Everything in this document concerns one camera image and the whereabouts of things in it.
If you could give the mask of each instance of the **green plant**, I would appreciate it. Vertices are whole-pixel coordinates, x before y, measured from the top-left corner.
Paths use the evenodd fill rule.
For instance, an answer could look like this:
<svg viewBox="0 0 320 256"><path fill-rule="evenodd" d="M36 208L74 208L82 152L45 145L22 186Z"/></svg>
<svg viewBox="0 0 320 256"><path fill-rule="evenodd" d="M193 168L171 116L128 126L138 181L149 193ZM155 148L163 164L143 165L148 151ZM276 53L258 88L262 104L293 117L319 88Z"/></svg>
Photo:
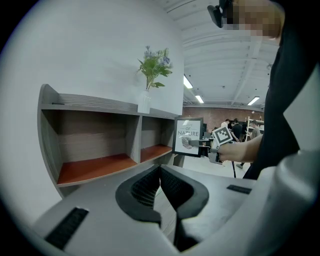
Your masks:
<svg viewBox="0 0 320 256"><path fill-rule="evenodd" d="M149 90L150 87L164 87L165 85L160 82L155 82L155 78L159 75L168 77L172 74L170 69L173 68L173 64L169 59L169 49L158 50L157 52L150 51L150 46L146 46L146 51L144 52L143 62L140 62L139 71L141 71L146 77L146 89Z"/></svg>

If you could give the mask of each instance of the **white vase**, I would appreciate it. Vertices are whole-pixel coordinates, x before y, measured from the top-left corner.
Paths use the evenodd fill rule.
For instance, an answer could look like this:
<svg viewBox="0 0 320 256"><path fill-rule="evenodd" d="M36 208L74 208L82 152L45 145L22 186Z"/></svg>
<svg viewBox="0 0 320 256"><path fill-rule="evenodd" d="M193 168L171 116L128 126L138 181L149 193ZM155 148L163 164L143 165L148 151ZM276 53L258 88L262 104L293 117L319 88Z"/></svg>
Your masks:
<svg viewBox="0 0 320 256"><path fill-rule="evenodd" d="M150 92L147 89L143 90L143 92L141 93L141 95L139 97L139 103L138 103L138 112L139 113L146 113L146 114L150 113L151 97L150 97L149 93Z"/></svg>

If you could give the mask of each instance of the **orange shelf surface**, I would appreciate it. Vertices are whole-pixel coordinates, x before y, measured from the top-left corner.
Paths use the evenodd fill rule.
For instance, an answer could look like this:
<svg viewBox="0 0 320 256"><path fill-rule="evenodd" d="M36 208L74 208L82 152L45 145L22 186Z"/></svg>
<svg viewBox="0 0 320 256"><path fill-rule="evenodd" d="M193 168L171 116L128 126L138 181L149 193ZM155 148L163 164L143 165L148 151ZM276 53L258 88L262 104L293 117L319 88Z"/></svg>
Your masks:
<svg viewBox="0 0 320 256"><path fill-rule="evenodd" d="M137 165L126 154L117 154L97 159L66 162L62 165L57 184L78 183L116 173Z"/></svg>
<svg viewBox="0 0 320 256"><path fill-rule="evenodd" d="M145 161L159 157L159 156L164 155L166 153L169 153L171 151L172 151L172 147L161 145L161 144L146 147L144 149L141 149L140 162L143 163Z"/></svg>

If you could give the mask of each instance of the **ceiling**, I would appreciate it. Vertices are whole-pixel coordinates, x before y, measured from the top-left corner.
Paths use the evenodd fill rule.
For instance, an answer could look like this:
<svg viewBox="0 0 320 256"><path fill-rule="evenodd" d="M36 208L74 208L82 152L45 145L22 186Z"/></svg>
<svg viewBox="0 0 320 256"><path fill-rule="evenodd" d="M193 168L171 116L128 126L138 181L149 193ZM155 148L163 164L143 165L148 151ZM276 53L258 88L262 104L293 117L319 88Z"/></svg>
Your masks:
<svg viewBox="0 0 320 256"><path fill-rule="evenodd" d="M218 28L207 6L218 5L219 0L153 1L182 31L184 74L193 85L193 89L184 87L185 107L264 109L278 50L275 41ZM204 104L195 95L200 95ZM260 99L247 106L255 96Z"/></svg>

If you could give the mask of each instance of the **white wall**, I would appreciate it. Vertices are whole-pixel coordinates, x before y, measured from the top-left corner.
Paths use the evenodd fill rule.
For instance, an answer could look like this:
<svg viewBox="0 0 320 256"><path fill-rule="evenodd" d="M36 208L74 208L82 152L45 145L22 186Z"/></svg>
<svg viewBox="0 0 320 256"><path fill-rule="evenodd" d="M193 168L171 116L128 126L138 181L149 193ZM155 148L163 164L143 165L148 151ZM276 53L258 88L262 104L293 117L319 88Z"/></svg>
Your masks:
<svg viewBox="0 0 320 256"><path fill-rule="evenodd" d="M0 186L18 218L31 225L61 198L46 171L37 135L42 84L70 93L138 103L136 74L145 46L169 48L173 74L151 90L151 107L182 113L181 32L150 0L38 3L0 59Z"/></svg>

